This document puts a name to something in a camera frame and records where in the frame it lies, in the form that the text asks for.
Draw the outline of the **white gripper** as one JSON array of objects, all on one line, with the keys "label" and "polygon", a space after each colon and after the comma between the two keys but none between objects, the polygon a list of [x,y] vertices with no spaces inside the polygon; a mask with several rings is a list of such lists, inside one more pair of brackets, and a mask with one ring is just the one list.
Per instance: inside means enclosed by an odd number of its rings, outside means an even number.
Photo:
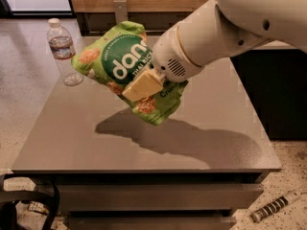
[{"label": "white gripper", "polygon": [[196,76],[202,67],[193,63],[183,51],[178,25],[165,32],[153,46],[152,63],[155,69],[142,70],[130,82],[122,95],[131,102],[148,98],[163,89],[163,83],[183,82]]}]

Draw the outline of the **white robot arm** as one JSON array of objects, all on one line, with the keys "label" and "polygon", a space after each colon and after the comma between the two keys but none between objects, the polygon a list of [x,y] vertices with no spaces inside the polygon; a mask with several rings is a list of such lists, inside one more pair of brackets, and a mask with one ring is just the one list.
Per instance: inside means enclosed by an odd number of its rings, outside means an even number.
[{"label": "white robot arm", "polygon": [[307,0],[209,0],[159,38],[153,68],[141,70],[123,95],[137,102],[164,81],[186,81],[213,61],[274,40],[307,52]]}]

